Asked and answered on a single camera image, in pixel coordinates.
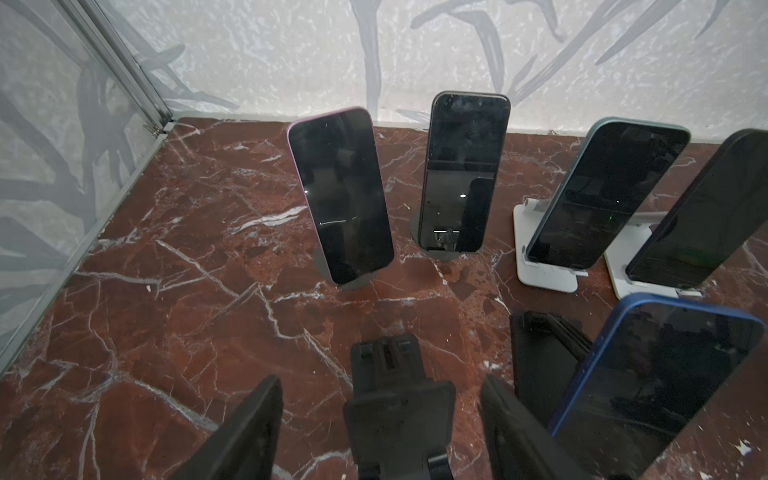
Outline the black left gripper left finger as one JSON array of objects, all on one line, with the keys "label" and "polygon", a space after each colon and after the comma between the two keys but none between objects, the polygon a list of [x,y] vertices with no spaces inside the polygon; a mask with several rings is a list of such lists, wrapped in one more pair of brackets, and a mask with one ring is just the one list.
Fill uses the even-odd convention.
[{"label": "black left gripper left finger", "polygon": [[281,382],[265,377],[172,475],[174,479],[269,479],[283,413]]}]

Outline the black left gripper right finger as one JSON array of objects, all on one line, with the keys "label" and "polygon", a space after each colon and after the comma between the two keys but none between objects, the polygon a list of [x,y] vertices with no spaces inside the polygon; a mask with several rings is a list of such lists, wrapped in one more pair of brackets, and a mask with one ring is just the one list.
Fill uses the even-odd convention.
[{"label": "black left gripper right finger", "polygon": [[501,379],[487,375],[480,416],[494,479],[589,479]]}]

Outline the black folding stand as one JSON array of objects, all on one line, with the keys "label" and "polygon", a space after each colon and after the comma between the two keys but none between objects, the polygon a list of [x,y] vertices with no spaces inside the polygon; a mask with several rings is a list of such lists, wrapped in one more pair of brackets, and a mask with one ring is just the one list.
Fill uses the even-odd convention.
[{"label": "black folding stand", "polygon": [[451,479],[456,388],[426,375],[413,334],[350,350],[353,398],[343,409],[360,479]]},{"label": "black folding stand", "polygon": [[510,327],[515,393],[547,427],[592,341],[580,321],[554,313],[515,313]]}]

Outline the blue-edged phone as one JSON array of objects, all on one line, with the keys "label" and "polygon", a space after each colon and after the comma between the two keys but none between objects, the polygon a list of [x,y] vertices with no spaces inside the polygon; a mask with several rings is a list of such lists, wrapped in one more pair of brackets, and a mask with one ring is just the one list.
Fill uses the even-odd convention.
[{"label": "blue-edged phone", "polygon": [[548,430],[589,474],[638,479],[765,334],[739,309],[631,294],[577,366]]}]

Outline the dark phone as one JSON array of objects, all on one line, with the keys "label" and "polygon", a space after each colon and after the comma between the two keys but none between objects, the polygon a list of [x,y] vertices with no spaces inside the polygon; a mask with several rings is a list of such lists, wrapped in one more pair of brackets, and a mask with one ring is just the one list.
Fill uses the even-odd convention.
[{"label": "dark phone", "polygon": [[767,132],[729,136],[625,267],[634,282],[700,286],[767,221]]}]

